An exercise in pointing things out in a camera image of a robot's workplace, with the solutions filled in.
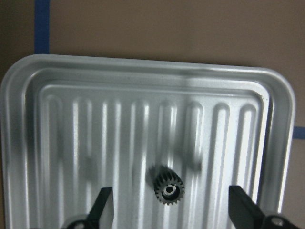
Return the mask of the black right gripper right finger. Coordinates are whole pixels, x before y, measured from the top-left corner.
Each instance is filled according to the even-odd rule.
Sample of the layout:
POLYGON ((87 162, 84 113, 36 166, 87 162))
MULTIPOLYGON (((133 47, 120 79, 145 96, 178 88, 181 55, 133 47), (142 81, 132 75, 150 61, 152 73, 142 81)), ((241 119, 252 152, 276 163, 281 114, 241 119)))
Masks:
POLYGON ((241 186, 230 185, 228 215, 237 229, 297 229, 280 215, 265 215, 241 186))

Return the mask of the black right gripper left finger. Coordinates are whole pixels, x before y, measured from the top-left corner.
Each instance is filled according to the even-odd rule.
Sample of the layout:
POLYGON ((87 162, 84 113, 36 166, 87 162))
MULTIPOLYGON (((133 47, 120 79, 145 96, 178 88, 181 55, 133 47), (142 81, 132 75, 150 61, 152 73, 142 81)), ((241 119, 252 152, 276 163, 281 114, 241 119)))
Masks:
POLYGON ((85 217, 72 217, 62 229, 111 229, 114 220, 112 187, 101 188, 91 210, 85 217))

